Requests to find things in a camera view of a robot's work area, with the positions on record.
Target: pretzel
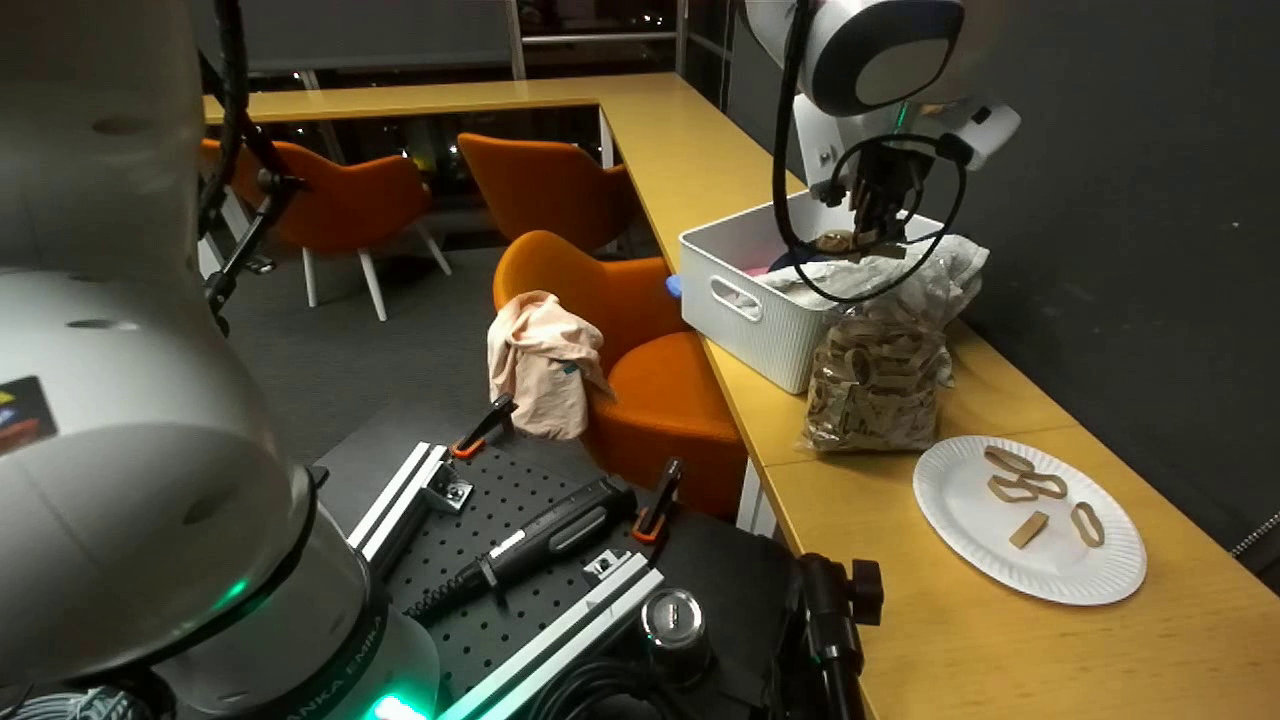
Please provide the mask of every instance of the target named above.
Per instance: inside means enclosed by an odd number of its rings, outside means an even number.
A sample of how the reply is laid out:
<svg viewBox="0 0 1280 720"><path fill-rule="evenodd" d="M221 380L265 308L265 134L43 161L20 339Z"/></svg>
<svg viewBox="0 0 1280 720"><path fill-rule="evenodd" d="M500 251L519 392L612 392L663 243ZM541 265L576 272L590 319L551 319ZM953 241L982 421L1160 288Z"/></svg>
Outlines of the pretzel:
<svg viewBox="0 0 1280 720"><path fill-rule="evenodd" d="M1032 514L1009 537L1009 542L1029 547L1044 528L1048 528L1048 514L1044 514L1044 511L1032 511Z"/></svg>
<svg viewBox="0 0 1280 720"><path fill-rule="evenodd" d="M1076 531L1081 531L1081 539L1088 547L1106 547L1110 542L1106 519L1096 519L1094 504L1085 504L1085 500L1071 504L1071 523L1076 523Z"/></svg>

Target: cable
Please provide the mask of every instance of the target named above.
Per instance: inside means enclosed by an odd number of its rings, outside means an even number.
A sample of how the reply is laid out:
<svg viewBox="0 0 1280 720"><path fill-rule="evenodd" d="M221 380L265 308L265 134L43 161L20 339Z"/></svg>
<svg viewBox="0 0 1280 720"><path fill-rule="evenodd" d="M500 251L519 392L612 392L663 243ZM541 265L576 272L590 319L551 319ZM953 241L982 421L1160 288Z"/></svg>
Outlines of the cable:
<svg viewBox="0 0 1280 720"><path fill-rule="evenodd" d="M835 161L832 179L845 172L845 162L847 162L853 155L859 155L859 152L869 152L869 149L883 149L883 143L930 143L938 155L953 161L962 189L957 189L957 200L953 200L953 209L950 209L950 214L943 214L943 222L942 222L938 232L918 235L918 241L905 241L905 243L923 243L923 241L930 241L930 249L919 251L919 261L918 261L913 266L905 266L901 275L891 275L891 279L883 279L883 282L875 282L875 288L869 288L869 290L856 290L856 294L832 294L828 288L820 288L820 282L805 272L805 255L814 251L814 241L799 241L799 235L796 235L791 204L788 204L788 172L785 172L785 155L788 155L788 143L791 143L791 107L788 107L788 98L791 98L796 86L799 86L799 57L805 57L808 23L814 23L814 0L796 0L796 15L791 15L791 26L788 26L788 44L785 44L785 81L782 81L782 98L775 98L775 123L771 123L771 177L770 177L770 179L771 179L771 182L770 182L770 189L771 189L771 214L775 214L775 229L782 229L782 235L785 235L785 243L788 243L791 266L796 266L796 275L799 275L805 288L814 288L818 294L823 294L823 298L832 298L832 305L865 305L865 298L875 298L875 294L901 288L908 275L918 275L918 272L933 261L938 243L953 232L953 222L957 222L957 214L962 214L966 189L969 189L969 172L966 172L966 162L962 162L957 155L942 152L942 138L938 138L938 134L891 130L891 134L873 134L873 138L853 143L853 149Z"/></svg>
<svg viewBox="0 0 1280 720"><path fill-rule="evenodd" d="M199 204L195 204L195 235L212 232L212 214L226 204L226 189L236 177L236 155L239 155L243 123L250 123L243 10L239 10L239 0L212 0L212 7L218 7L221 44L226 44L226 76L218 76L218 66L206 58L206 51L199 51L199 76L206 76L206 86L212 86L218 98L226 103L226 126L221 126L218 172L206 182Z"/></svg>

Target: tabletop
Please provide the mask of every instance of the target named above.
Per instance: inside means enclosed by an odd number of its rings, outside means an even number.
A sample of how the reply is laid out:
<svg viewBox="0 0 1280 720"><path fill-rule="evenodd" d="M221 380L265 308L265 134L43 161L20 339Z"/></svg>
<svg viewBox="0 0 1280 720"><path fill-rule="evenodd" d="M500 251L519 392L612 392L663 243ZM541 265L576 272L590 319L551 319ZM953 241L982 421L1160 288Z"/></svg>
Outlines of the tabletop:
<svg viewBox="0 0 1280 720"><path fill-rule="evenodd" d="M290 123L567 103L602 107L677 266L679 232L770 200L770 152L679 76L260 91L254 114ZM1150 581L1134 600L1066 607L994 582L919 514L918 456L818 456L799 437L805 397L709 342L785 539L883 567L883 622L865 630L875 715L1275 715L1280 600L990 339L953 327L953 354L942 437L1026 441L1114 491L1150 547Z"/></svg>

